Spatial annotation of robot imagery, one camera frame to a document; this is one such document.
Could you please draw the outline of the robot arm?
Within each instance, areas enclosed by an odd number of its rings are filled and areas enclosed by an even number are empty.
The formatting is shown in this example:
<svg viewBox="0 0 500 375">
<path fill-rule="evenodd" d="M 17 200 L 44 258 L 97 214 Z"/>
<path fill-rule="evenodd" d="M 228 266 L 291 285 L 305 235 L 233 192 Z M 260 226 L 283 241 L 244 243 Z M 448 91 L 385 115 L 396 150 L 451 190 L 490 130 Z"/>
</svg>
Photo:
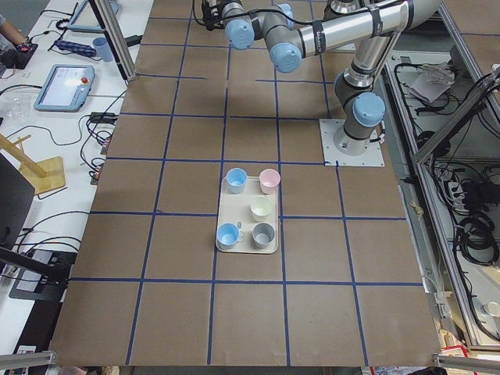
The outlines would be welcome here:
<svg viewBox="0 0 500 375">
<path fill-rule="evenodd" d="M 302 59 L 357 43 L 351 65 L 335 82 L 335 94 L 348 120 L 354 101 L 368 92 L 400 35 L 428 20 L 439 1 L 329 1 L 321 20 L 301 26 L 288 5 L 247 10 L 240 1 L 207 1 L 208 28 L 220 25 L 231 47 L 249 48 L 264 40 L 276 70 L 290 73 Z"/>
</svg>

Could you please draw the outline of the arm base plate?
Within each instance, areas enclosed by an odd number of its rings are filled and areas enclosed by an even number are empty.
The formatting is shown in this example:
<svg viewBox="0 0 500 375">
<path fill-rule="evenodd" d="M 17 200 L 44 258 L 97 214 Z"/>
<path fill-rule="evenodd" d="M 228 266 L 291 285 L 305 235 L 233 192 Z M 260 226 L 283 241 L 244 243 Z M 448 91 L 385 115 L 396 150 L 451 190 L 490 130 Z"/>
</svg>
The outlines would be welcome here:
<svg viewBox="0 0 500 375">
<path fill-rule="evenodd" d="M 350 138 L 344 129 L 343 119 L 320 119 L 320 136 L 323 160 L 326 166 L 384 167 L 380 137 L 373 129 L 369 139 Z"/>
</svg>

